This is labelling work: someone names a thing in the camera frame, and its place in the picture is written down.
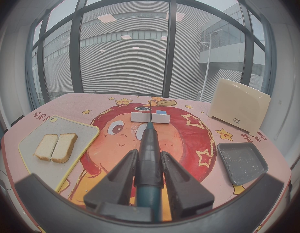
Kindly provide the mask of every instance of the toaster logo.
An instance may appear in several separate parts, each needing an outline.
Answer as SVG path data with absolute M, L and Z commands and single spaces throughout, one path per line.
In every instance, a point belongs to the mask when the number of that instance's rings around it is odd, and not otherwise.
M 239 119 L 236 118 L 233 119 L 233 122 L 239 123 L 239 121 L 240 121 Z

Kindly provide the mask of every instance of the gray tray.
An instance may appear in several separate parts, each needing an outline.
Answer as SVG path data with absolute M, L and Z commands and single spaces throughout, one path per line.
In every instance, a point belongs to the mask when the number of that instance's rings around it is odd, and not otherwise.
M 252 181 L 269 169 L 261 153 L 251 142 L 219 143 L 217 149 L 230 181 L 235 185 Z

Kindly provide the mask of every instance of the pink table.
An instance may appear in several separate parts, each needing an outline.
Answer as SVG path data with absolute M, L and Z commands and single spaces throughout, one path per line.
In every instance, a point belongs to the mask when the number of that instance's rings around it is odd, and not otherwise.
M 15 194 L 17 193 L 14 183 L 28 175 L 18 151 L 18 144 L 44 121 L 58 115 L 96 125 L 101 130 L 59 191 L 63 197 L 84 206 L 84 194 L 129 150 L 138 149 L 142 127 L 140 123 L 130 122 L 130 112 L 142 110 L 140 107 L 149 107 L 150 101 L 153 106 L 152 112 L 164 110 L 171 115 L 170 124 L 155 125 L 161 150 L 170 152 L 214 194 L 213 208 L 233 199 L 254 182 L 234 187 L 217 154 L 216 146 L 223 142 L 249 141 L 255 144 L 269 166 L 268 174 L 284 182 L 284 189 L 269 215 L 259 226 L 261 228 L 282 200 L 288 187 L 291 177 L 289 166 L 280 151 L 262 132 L 257 132 L 257 135 L 252 137 L 239 128 L 209 118 L 206 113 L 210 103 L 191 100 L 114 94 L 66 94 L 39 107 L 16 123 L 2 139 L 5 167 Z M 169 220 L 166 189 L 162 193 L 163 219 Z M 33 223 L 38 226 L 20 199 L 19 202 Z M 131 195 L 131 203 L 133 202 L 134 189 Z

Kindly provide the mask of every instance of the white block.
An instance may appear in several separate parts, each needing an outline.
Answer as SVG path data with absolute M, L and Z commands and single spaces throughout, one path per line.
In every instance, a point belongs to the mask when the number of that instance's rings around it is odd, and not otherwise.
M 131 112 L 131 122 L 150 122 L 150 113 Z
M 152 113 L 151 122 L 169 123 L 171 115 Z

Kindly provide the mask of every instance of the blue block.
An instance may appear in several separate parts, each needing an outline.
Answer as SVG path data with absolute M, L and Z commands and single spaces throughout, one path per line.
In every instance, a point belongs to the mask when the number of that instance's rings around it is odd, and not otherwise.
M 157 114 L 165 114 L 167 115 L 166 111 L 156 111 Z

